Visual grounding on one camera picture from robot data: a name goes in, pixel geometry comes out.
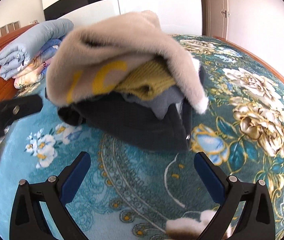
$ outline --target beige fuzzy sweater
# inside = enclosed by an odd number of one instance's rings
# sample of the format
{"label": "beige fuzzy sweater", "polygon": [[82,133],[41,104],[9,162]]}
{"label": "beige fuzzy sweater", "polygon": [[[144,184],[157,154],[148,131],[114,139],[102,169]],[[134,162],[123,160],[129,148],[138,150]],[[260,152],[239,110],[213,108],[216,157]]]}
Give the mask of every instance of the beige fuzzy sweater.
{"label": "beige fuzzy sweater", "polygon": [[47,70],[48,99],[67,106],[109,93],[132,70],[162,56],[177,85],[200,114],[208,98],[189,52],[161,31],[151,11],[130,12],[71,31]]}

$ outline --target yellow knit sweater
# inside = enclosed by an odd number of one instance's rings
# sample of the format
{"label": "yellow knit sweater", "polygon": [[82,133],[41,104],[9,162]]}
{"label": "yellow knit sweater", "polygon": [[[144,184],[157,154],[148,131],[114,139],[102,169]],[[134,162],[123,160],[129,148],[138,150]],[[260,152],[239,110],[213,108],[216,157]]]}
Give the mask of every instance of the yellow knit sweater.
{"label": "yellow knit sweater", "polygon": [[114,88],[114,91],[130,93],[147,101],[152,100],[175,84],[176,82],[168,71],[165,60],[157,57],[130,72]]}

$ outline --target white door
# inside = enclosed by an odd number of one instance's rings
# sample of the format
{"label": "white door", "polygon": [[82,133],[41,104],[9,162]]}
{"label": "white door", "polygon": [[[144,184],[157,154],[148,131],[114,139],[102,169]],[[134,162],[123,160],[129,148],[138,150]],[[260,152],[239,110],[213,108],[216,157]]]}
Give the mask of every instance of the white door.
{"label": "white door", "polygon": [[207,1],[207,36],[227,39],[229,22],[228,0]]}

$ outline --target bed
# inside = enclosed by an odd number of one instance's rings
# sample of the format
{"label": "bed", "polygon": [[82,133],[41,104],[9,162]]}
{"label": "bed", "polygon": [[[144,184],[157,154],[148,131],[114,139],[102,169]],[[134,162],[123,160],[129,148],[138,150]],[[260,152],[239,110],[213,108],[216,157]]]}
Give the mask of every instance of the bed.
{"label": "bed", "polygon": [[[169,239],[164,233],[168,219],[198,219],[206,209],[217,210],[193,167],[198,151],[241,181],[264,179],[273,203],[276,239],[284,235],[284,79],[227,41],[173,37],[201,61],[207,74],[210,106],[203,116],[193,113],[192,150],[157,154],[86,125],[69,126],[45,99],[45,80],[20,90],[18,96],[39,94],[44,106],[40,113],[15,122],[0,138],[4,240],[9,237],[19,180],[36,183],[58,175],[81,151],[90,154],[91,168],[67,208],[89,239]],[[37,154],[37,147],[46,147],[46,154]],[[42,208],[53,235],[61,239],[47,208]],[[238,207],[233,228],[242,208]]]}

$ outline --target folded blue quilt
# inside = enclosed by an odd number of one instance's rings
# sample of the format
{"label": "folded blue quilt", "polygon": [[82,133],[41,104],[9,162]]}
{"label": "folded blue quilt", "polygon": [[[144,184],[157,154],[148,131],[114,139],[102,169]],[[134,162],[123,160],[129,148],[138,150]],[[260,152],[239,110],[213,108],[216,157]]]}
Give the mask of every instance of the folded blue quilt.
{"label": "folded blue quilt", "polygon": [[23,70],[47,41],[62,38],[72,29],[68,19],[46,21],[28,29],[0,51],[0,76],[8,80],[17,73],[15,69]]}
{"label": "folded blue quilt", "polygon": [[11,60],[9,63],[6,63],[1,66],[0,68],[0,76],[4,78],[5,80],[8,80],[9,78],[15,76],[18,73],[21,73],[23,70],[26,70],[27,68],[36,68],[37,64],[40,65],[42,62],[46,61],[47,59],[53,57],[57,49],[54,49],[54,45],[60,46],[61,40],[60,39],[53,39],[47,41],[42,48],[34,55],[33,59],[29,64],[24,64],[24,62],[20,62],[20,64],[17,64],[19,62],[16,58],[14,60]]}

